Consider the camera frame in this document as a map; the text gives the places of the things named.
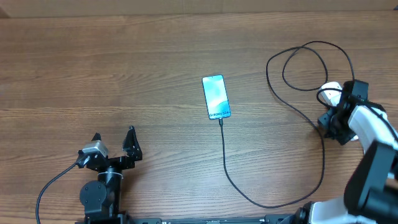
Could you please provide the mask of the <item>Samsung Galaxy smartphone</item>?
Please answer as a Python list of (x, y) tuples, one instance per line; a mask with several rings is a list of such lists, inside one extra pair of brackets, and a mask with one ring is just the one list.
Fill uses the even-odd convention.
[(224, 77), (222, 75), (203, 77), (202, 85), (209, 119), (229, 118), (231, 108)]

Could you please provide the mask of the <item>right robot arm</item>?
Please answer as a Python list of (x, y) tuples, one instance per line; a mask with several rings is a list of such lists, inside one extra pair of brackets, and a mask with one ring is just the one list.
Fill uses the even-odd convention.
[(309, 202), (281, 223), (397, 223), (397, 131), (385, 109), (368, 101), (368, 83), (330, 82), (317, 93), (329, 111), (319, 117), (328, 138), (346, 144), (360, 142), (364, 156), (346, 184), (344, 194), (323, 202)]

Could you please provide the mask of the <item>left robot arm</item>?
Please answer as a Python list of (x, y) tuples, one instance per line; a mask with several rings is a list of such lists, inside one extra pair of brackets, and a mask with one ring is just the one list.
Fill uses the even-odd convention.
[(85, 209), (84, 223), (133, 223), (127, 212), (120, 210), (123, 171), (135, 168), (142, 160), (134, 126), (130, 126), (122, 144), (124, 156), (110, 158), (108, 148), (96, 133), (90, 143), (78, 151), (76, 165), (98, 173), (80, 190)]

